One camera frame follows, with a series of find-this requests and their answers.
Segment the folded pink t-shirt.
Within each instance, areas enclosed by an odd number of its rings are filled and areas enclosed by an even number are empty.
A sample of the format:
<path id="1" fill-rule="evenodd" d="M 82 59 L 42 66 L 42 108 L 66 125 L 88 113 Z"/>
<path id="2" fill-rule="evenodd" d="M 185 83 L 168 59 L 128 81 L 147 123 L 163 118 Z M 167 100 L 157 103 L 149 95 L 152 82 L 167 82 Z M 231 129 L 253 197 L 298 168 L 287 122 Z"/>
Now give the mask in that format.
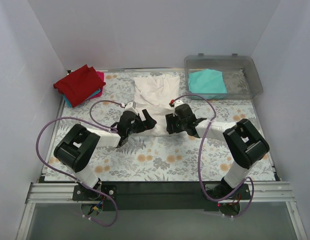
<path id="1" fill-rule="evenodd" d="M 92 73 L 87 84 L 90 93 L 87 100 L 99 98 L 103 93 L 103 88 L 105 85 L 106 83 L 103 72 L 96 71 L 95 73 Z"/>

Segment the folded teal t-shirt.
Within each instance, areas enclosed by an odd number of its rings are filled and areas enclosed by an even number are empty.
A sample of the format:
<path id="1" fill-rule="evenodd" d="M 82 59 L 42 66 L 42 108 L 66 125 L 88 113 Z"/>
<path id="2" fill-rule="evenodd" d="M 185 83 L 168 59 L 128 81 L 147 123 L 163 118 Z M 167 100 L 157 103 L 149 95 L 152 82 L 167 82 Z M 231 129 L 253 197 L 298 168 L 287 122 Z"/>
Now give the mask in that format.
<path id="1" fill-rule="evenodd" d="M 62 95 L 65 103 L 67 104 L 68 107 L 70 108 L 75 108 L 77 107 L 78 105 L 84 103 L 85 101 L 87 100 L 90 100 L 90 99 L 94 99 L 94 98 L 98 98 L 102 95 L 102 92 L 103 92 L 103 89 L 102 88 L 99 88 L 97 91 L 95 91 L 94 93 L 92 93 L 90 96 L 88 96 L 87 98 L 85 99 L 69 99 L 67 98 L 64 94 Z"/>

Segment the teal t-shirt in bin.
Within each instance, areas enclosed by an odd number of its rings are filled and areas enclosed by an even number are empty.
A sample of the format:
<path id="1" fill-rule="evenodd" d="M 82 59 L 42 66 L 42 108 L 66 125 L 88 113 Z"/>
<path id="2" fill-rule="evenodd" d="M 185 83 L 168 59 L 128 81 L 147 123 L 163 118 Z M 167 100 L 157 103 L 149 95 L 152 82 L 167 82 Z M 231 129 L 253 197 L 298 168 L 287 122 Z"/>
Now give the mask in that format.
<path id="1" fill-rule="evenodd" d="M 226 94 L 223 73 L 218 70 L 205 69 L 188 75 L 188 87 L 196 94 Z"/>

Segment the white Coca-Cola t-shirt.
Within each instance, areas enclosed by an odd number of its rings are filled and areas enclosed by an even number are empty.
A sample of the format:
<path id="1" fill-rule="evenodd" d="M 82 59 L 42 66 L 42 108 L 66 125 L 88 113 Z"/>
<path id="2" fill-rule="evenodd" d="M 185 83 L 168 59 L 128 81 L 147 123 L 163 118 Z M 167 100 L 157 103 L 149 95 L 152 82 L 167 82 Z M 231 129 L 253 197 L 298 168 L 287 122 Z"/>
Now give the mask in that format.
<path id="1" fill-rule="evenodd" d="M 180 77 L 171 74 L 138 76 L 133 78 L 136 109 L 147 110 L 156 121 L 154 128 L 139 133 L 140 136 L 167 136 L 166 115 L 173 113 L 169 103 L 179 96 Z"/>

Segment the clear plastic bin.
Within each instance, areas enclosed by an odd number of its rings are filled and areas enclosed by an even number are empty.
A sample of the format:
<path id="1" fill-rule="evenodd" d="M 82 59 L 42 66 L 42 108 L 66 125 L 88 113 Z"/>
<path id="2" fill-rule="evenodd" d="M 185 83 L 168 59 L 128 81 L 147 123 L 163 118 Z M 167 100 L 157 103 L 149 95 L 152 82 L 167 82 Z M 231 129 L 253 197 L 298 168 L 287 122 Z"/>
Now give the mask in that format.
<path id="1" fill-rule="evenodd" d="M 190 73 L 205 69 L 222 72 L 227 93 L 192 93 Z M 194 100 L 251 100 L 263 92 L 262 83 L 251 57 L 242 55 L 189 55 L 184 59 L 187 93 Z"/>

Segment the folded red t-shirt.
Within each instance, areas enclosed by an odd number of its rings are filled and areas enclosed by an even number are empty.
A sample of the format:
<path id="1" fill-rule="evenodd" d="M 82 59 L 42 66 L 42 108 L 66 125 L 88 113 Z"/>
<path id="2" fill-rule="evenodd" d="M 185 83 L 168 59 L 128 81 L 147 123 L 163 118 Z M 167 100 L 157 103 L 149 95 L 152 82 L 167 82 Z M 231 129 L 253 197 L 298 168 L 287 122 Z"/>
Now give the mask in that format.
<path id="1" fill-rule="evenodd" d="M 86 64 L 54 83 L 53 88 L 70 100 L 86 99 L 90 95 L 88 90 L 89 79 L 95 72 L 93 66 L 88 67 Z"/>

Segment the floral patterned table mat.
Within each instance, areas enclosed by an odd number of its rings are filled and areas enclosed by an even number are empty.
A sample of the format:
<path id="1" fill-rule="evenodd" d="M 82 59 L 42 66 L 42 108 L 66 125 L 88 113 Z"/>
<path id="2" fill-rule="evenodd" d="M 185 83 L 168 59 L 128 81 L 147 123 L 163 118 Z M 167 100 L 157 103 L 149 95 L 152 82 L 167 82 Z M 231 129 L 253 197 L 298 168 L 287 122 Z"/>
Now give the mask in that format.
<path id="1" fill-rule="evenodd" d="M 100 98 L 78 107 L 61 104 L 54 134 L 56 146 L 74 124 L 96 120 L 110 126 L 122 114 L 120 103 L 134 98 L 135 77 L 161 76 L 161 72 L 106 72 Z M 208 138 L 204 143 L 185 132 L 169 136 L 132 136 L 120 148 L 97 148 L 89 163 L 102 181 L 219 181 L 233 164 L 227 144 Z"/>

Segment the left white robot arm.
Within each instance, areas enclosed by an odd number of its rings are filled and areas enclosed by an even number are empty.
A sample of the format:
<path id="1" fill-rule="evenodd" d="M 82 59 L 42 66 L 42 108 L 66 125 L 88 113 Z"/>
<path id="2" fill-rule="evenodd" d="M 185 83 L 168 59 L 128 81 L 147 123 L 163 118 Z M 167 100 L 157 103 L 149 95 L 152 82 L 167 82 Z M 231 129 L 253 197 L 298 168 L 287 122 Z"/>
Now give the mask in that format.
<path id="1" fill-rule="evenodd" d="M 133 134 L 153 129 L 157 121 L 146 109 L 142 114 L 125 110 L 111 125 L 116 131 L 94 130 L 75 124 L 55 147 L 53 155 L 79 180 L 81 192 L 90 200 L 101 197 L 101 180 L 89 166 L 96 148 L 120 148 Z"/>

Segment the aluminium frame rail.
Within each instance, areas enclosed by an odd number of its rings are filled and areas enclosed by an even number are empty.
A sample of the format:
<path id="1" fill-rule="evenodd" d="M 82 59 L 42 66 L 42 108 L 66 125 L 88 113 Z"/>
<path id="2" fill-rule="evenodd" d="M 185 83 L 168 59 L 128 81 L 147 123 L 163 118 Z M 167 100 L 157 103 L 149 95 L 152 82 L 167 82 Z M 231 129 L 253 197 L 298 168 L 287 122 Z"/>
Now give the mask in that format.
<path id="1" fill-rule="evenodd" d="M 247 183 L 240 190 L 242 204 L 251 200 L 253 203 L 284 203 L 292 222 L 297 239 L 307 239 L 295 196 L 288 182 L 257 181 Z M 30 229 L 31 221 L 37 204 L 93 204 L 85 197 L 76 183 L 71 182 L 40 182 L 30 185 L 24 214 L 17 232 L 18 240 L 25 240 Z"/>

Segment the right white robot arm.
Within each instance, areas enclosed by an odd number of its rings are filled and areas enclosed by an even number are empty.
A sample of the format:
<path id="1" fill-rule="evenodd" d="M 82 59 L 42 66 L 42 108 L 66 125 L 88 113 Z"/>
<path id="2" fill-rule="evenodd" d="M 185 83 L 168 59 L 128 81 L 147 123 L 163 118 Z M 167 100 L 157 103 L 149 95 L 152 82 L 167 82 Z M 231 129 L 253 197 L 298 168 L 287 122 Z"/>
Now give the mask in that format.
<path id="1" fill-rule="evenodd" d="M 232 199 L 240 192 L 251 168 L 270 150 L 270 146 L 255 126 L 246 118 L 238 122 L 218 122 L 213 119 L 196 118 L 191 107 L 182 101 L 172 100 L 169 104 L 173 113 L 165 116 L 167 132 L 177 134 L 186 132 L 189 136 L 223 141 L 233 157 L 233 163 L 220 183 L 206 190 L 205 197 L 210 201 Z"/>

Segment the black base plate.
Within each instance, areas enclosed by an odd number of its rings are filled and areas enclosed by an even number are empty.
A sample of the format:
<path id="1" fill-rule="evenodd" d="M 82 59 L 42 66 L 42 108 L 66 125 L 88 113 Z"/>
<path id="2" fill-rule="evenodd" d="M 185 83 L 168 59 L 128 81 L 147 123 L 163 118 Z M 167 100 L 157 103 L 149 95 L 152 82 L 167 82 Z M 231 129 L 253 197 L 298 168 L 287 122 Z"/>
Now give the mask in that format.
<path id="1" fill-rule="evenodd" d="M 104 181 L 100 191 L 122 211 L 219 210 L 216 202 L 206 199 L 197 181 Z"/>

